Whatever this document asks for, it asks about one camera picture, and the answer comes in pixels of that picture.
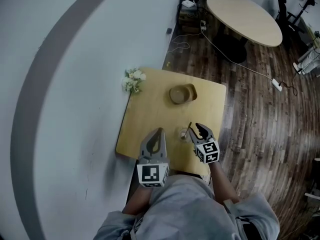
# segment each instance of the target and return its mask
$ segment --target round table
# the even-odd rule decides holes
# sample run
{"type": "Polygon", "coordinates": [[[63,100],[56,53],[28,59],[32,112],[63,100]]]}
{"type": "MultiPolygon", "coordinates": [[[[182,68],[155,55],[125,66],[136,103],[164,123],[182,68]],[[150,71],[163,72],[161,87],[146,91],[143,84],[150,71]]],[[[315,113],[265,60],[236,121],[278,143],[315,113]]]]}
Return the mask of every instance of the round table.
{"type": "Polygon", "coordinates": [[[206,0],[208,9],[221,21],[213,43],[233,62],[247,58],[247,40],[276,47],[282,42],[281,30],[271,15],[251,0],[206,0]],[[240,40],[224,34],[225,26],[242,36],[240,40]]]}

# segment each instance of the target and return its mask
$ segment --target square tabletop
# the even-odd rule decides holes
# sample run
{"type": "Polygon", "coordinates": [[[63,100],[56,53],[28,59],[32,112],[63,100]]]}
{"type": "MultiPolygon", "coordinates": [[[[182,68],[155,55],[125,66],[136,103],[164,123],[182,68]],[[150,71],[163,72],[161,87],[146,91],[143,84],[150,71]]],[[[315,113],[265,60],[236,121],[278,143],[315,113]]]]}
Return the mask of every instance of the square tabletop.
{"type": "Polygon", "coordinates": [[[160,69],[141,68],[146,81],[140,84],[142,92],[130,95],[119,133],[116,152],[138,159],[142,140],[154,129],[165,131],[166,152],[170,168],[198,175],[207,175],[209,167],[194,154],[192,142],[185,143],[180,131],[201,123],[219,138],[223,119],[226,87],[201,78],[160,69]],[[175,105],[169,90],[176,85],[193,84],[197,98],[185,104],[175,105]]]}

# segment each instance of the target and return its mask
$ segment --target chair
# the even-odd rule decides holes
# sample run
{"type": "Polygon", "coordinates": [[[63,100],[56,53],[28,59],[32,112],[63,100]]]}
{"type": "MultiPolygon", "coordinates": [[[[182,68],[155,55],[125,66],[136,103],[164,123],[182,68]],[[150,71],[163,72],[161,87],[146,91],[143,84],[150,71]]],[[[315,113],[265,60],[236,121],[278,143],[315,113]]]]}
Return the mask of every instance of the chair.
{"type": "Polygon", "coordinates": [[[287,12],[287,7],[286,7],[287,0],[278,0],[278,3],[279,3],[279,12],[275,21],[279,25],[282,35],[288,36],[288,30],[290,29],[292,29],[295,32],[304,33],[304,31],[301,28],[299,28],[298,26],[294,25],[292,22],[289,21],[291,17],[296,18],[296,16],[294,16],[290,12],[287,12]]]}

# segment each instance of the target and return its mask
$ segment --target bowl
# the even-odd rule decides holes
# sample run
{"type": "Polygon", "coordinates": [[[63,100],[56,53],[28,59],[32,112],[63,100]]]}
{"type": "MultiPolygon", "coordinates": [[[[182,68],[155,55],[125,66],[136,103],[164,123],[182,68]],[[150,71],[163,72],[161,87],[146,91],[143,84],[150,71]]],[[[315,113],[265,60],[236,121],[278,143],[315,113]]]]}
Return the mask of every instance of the bowl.
{"type": "Polygon", "coordinates": [[[177,85],[170,89],[169,96],[176,105],[194,101],[197,98],[195,86],[191,83],[177,85]]]}

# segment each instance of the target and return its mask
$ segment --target power strip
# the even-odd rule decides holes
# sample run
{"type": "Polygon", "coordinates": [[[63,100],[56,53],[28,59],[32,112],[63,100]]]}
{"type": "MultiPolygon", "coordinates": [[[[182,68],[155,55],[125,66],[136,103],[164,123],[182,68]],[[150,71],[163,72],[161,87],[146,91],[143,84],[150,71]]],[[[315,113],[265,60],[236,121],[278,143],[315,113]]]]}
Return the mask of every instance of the power strip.
{"type": "Polygon", "coordinates": [[[281,86],[281,85],[279,85],[279,83],[277,82],[277,80],[276,80],[276,79],[272,79],[272,84],[275,86],[275,88],[277,88],[277,89],[278,89],[278,91],[279,91],[279,92],[281,92],[281,91],[282,91],[282,86],[281,86]]]}

